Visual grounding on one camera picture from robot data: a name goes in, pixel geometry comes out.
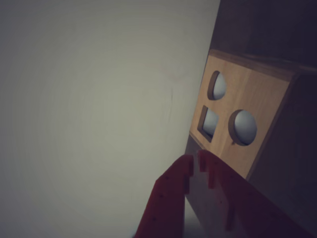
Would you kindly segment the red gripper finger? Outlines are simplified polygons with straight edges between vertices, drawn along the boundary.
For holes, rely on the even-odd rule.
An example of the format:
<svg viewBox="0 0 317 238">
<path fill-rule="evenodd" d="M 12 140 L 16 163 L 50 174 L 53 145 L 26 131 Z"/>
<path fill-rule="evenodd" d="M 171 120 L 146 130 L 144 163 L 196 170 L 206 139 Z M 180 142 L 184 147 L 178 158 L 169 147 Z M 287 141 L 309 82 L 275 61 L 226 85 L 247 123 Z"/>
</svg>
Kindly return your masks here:
<svg viewBox="0 0 317 238">
<path fill-rule="evenodd" d="M 185 195 L 193 176 L 193 156 L 179 157 L 155 182 L 135 233 L 136 238 L 181 238 Z"/>
<path fill-rule="evenodd" d="M 262 195 L 222 159 L 198 151 L 199 170 L 208 174 L 224 228 L 236 238 L 311 238 L 312 234 Z"/>
</svg>

